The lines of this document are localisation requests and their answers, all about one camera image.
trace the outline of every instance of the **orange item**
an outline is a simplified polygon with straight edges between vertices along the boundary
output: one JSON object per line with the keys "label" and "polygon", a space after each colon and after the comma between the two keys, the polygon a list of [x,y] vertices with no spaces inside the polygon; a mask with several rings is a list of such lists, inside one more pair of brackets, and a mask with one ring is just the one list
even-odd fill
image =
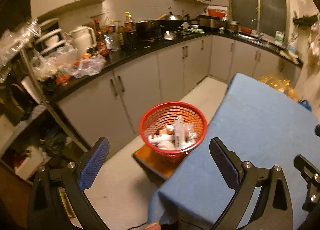
{"label": "orange item", "polygon": [[87,52],[82,55],[83,59],[89,59],[90,57],[91,57],[91,54]]}
{"label": "orange item", "polygon": [[220,19],[225,16],[225,13],[217,12],[215,10],[208,10],[208,14],[209,14],[209,16],[219,17]]}
{"label": "orange item", "polygon": [[[177,116],[182,115],[184,123],[193,123],[194,131],[199,135],[195,144],[181,150],[162,150],[148,141],[149,135],[155,135],[157,131],[173,124]],[[149,109],[141,118],[139,133],[148,147],[162,154],[170,161],[183,160],[185,156],[195,149],[204,139],[207,133],[207,121],[204,114],[195,106],[184,102],[166,102]]]}
{"label": "orange item", "polygon": [[246,33],[246,34],[251,34],[252,29],[246,28],[246,27],[241,27],[241,31]]}
{"label": "orange item", "polygon": [[80,65],[80,60],[76,60],[76,61],[73,63],[73,65],[76,66],[76,67],[79,66],[79,65]]}
{"label": "orange item", "polygon": [[56,84],[57,84],[57,85],[61,85],[61,84],[65,83],[65,82],[67,82],[70,78],[71,78],[70,75],[67,75],[67,74],[65,74],[65,75],[59,74],[59,75],[57,76],[57,78],[56,78]]}

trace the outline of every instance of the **blue tablecloth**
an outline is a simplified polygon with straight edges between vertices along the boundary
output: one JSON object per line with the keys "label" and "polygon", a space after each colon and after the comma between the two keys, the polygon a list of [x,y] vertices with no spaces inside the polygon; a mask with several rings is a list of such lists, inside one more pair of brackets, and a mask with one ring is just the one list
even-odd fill
{"label": "blue tablecloth", "polygon": [[[204,141],[191,152],[172,176],[154,193],[148,208],[148,221],[176,215],[176,208],[215,223],[234,194],[229,189],[209,153],[209,142],[219,137],[242,161],[256,167],[284,171],[293,208],[294,229],[307,217],[302,205],[307,183],[293,166],[302,154],[320,168],[320,138],[314,133],[317,118],[285,94],[242,74],[236,74]],[[256,188],[239,224],[245,225],[254,209],[260,188]]]}

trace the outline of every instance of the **white floor tile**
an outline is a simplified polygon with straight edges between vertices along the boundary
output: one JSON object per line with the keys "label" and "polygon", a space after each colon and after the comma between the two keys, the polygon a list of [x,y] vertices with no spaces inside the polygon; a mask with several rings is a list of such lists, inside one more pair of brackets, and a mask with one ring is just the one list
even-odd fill
{"label": "white floor tile", "polygon": [[[182,101],[199,108],[209,122],[222,101],[226,88],[227,85],[222,82],[205,78]],[[147,221],[148,202],[157,187],[147,179],[144,171],[132,158],[132,154],[143,144],[140,136],[132,140],[106,161],[92,187],[85,190],[92,206],[110,229],[128,229]],[[184,225],[183,229],[189,227],[190,225]]]}

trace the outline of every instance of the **clear plastic bag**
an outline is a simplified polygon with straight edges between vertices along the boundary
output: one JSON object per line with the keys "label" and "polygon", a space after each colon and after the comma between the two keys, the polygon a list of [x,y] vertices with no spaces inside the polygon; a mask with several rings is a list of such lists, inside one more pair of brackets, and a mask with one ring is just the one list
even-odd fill
{"label": "clear plastic bag", "polygon": [[80,59],[78,67],[72,67],[66,70],[67,74],[74,76],[75,78],[81,78],[83,76],[94,76],[101,72],[106,60],[103,56],[97,55],[89,59]]}
{"label": "clear plastic bag", "polygon": [[56,66],[56,54],[56,52],[53,52],[48,57],[44,58],[39,52],[34,50],[34,56],[30,63],[32,66],[32,71],[37,80],[43,82],[49,77],[54,77],[58,71]]}
{"label": "clear plastic bag", "polygon": [[6,30],[0,38],[0,69],[26,45],[33,36],[39,37],[41,28],[38,19],[31,19],[17,32]]}
{"label": "clear plastic bag", "polygon": [[59,47],[56,51],[56,65],[58,68],[68,68],[77,60],[78,49],[66,43],[64,47]]}

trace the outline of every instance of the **red basket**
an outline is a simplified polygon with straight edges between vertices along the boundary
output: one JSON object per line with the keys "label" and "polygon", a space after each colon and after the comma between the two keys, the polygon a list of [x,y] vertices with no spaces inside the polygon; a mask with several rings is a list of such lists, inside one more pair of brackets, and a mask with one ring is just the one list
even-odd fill
{"label": "red basket", "polygon": [[[148,142],[149,135],[155,135],[166,125],[173,124],[174,119],[182,115],[184,123],[194,123],[194,131],[198,133],[197,142],[186,149],[162,150]],[[140,121],[139,131],[144,142],[155,152],[166,156],[171,161],[182,160],[195,149],[207,133],[207,121],[203,113],[191,104],[184,102],[167,102],[149,109]]]}
{"label": "red basket", "polygon": [[221,13],[215,10],[208,10],[208,15],[212,17],[219,17],[221,19],[225,16],[225,13]]}

